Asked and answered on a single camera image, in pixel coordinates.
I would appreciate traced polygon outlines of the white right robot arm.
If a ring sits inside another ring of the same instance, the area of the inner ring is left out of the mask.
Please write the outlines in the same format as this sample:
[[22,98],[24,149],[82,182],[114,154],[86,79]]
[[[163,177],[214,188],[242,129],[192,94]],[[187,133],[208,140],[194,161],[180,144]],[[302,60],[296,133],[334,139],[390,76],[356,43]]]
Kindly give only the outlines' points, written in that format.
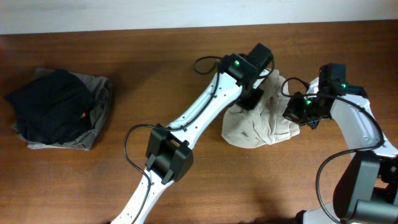
[[[283,117],[316,129],[323,119],[336,121],[348,146],[320,165],[315,181],[320,208],[302,210],[296,223],[397,223],[397,148],[374,118],[364,88],[346,81],[346,67],[329,63],[318,78],[304,83],[306,92],[289,98]],[[337,183],[333,199],[320,193],[323,168],[333,159],[350,155],[351,162]]]

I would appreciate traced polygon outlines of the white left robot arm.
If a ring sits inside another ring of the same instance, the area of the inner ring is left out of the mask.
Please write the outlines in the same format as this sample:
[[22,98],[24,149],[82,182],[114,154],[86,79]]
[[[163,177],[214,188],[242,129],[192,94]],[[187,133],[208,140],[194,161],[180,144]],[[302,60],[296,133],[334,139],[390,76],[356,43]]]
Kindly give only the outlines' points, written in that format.
[[260,85],[270,74],[266,67],[273,62],[271,50],[261,43],[247,55],[216,58],[214,78],[189,109],[166,127],[150,126],[147,161],[138,170],[142,179],[111,223],[144,223],[162,193],[189,171],[193,148],[217,115],[232,105],[255,108],[263,94]]

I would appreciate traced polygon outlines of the beige shorts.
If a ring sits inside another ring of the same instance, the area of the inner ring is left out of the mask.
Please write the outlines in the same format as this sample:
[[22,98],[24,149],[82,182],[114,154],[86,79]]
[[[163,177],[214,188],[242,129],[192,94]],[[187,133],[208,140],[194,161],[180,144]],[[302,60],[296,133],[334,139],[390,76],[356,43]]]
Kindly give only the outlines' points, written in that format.
[[283,117],[289,98],[280,88],[285,78],[274,70],[262,84],[264,94],[252,110],[233,105],[223,117],[221,136],[230,145],[254,149],[289,140],[300,134],[299,125]]

